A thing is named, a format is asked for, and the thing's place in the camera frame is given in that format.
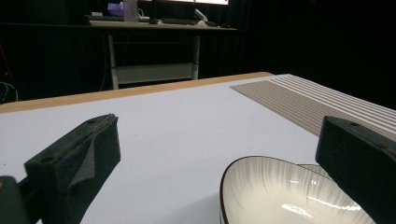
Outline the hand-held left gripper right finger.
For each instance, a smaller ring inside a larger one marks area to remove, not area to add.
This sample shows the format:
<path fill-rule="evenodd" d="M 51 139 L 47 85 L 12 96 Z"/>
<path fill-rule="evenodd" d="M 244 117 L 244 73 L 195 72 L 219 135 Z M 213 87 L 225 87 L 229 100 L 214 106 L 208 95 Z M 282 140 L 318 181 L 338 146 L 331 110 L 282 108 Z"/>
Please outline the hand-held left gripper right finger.
<path fill-rule="evenodd" d="M 326 116 L 316 161 L 376 224 L 396 224 L 395 141 L 359 123 Z"/>

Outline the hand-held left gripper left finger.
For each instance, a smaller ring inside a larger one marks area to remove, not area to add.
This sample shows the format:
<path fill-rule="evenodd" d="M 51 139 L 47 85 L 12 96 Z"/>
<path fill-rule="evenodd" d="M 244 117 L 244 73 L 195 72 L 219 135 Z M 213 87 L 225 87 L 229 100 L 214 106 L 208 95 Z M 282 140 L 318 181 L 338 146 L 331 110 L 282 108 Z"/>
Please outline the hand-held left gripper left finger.
<path fill-rule="evenodd" d="M 43 195 L 43 224 L 79 224 L 120 162 L 118 118 L 88 119 L 36 154 L 24 166 Z"/>

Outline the white streaked plate dark rim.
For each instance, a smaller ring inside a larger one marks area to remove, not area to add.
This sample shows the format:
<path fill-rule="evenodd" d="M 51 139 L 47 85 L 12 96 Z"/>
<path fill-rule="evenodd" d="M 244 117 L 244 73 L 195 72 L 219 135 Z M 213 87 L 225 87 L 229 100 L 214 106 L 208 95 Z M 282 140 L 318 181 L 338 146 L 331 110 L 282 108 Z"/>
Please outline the white streaked plate dark rim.
<path fill-rule="evenodd" d="M 245 157 L 223 173 L 221 224 L 375 224 L 332 181 L 301 180 L 300 165 L 271 157 Z"/>
<path fill-rule="evenodd" d="M 328 173 L 317 164 L 300 164 L 296 176 L 301 180 L 332 181 Z"/>

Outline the striped brown white placemat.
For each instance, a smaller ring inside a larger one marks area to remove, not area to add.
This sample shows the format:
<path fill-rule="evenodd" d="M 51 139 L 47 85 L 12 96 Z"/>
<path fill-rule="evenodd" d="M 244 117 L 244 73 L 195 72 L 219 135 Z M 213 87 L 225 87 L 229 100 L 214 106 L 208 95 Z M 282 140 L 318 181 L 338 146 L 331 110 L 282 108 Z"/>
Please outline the striped brown white placemat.
<path fill-rule="evenodd" d="M 331 116 L 354 121 L 396 142 L 396 110 L 301 77 L 275 76 L 234 85 L 233 90 L 314 135 L 320 134 L 323 118 Z"/>

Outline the dark flat keyboard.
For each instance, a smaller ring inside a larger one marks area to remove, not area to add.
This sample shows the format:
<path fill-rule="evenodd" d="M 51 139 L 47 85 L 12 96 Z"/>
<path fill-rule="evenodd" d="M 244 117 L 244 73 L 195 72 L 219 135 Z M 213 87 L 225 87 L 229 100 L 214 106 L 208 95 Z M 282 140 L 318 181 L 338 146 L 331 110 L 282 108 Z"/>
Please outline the dark flat keyboard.
<path fill-rule="evenodd" d="M 123 17 L 113 17 L 113 16 L 85 16 L 89 21 L 124 21 Z"/>

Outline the purple object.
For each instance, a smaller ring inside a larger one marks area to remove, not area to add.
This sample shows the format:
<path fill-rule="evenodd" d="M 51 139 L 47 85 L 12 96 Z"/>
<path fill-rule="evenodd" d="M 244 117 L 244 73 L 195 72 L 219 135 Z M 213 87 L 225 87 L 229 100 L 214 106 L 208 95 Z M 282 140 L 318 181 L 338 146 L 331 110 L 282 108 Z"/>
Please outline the purple object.
<path fill-rule="evenodd" d="M 108 3 L 107 11 L 111 16 L 122 17 L 123 16 L 123 3 Z"/>

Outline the wooden desk with white legs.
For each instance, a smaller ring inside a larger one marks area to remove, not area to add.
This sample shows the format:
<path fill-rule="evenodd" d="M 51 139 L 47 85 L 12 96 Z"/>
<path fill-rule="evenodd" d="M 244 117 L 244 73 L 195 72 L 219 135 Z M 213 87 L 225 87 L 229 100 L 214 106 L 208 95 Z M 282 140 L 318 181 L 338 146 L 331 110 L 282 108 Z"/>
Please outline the wooden desk with white legs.
<path fill-rule="evenodd" d="M 90 21 L 90 26 L 107 31 L 108 52 L 111 67 L 112 87 L 117 90 L 123 84 L 155 82 L 165 80 L 197 79 L 199 77 L 200 44 L 203 35 L 236 34 L 233 28 L 211 27 L 207 25 L 182 25 L 159 22 L 127 21 Z M 164 63 L 154 65 L 118 66 L 116 64 L 115 41 L 116 32 L 131 34 L 155 35 L 191 35 L 192 62 Z"/>

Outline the translucent white container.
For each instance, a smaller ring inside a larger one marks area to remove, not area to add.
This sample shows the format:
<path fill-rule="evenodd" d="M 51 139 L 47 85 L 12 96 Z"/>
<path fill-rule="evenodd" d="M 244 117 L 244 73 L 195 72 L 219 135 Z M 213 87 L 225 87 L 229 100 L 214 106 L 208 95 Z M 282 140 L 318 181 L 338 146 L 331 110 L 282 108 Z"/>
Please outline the translucent white container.
<path fill-rule="evenodd" d="M 127 22 L 138 22 L 137 0 L 123 0 L 123 17 Z"/>

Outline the black keyboard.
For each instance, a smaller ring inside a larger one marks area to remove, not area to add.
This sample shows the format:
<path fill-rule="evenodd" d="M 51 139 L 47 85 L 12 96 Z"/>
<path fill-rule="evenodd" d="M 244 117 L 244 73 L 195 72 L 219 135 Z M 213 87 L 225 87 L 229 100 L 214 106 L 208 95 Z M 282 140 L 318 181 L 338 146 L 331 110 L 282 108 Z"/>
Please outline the black keyboard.
<path fill-rule="evenodd" d="M 162 22 L 166 24 L 180 24 L 180 25 L 195 25 L 198 23 L 198 21 L 195 20 L 169 19 L 169 18 L 162 19 Z"/>

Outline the white handheld device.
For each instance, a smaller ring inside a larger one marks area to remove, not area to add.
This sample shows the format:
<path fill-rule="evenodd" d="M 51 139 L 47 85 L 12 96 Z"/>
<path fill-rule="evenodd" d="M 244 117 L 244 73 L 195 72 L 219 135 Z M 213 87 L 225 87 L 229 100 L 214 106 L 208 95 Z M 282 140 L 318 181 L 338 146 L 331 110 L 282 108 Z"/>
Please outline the white handheld device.
<path fill-rule="evenodd" d="M 202 13 L 199 9 L 194 10 L 195 15 L 201 20 L 201 21 L 208 21 L 208 18 L 204 13 Z"/>

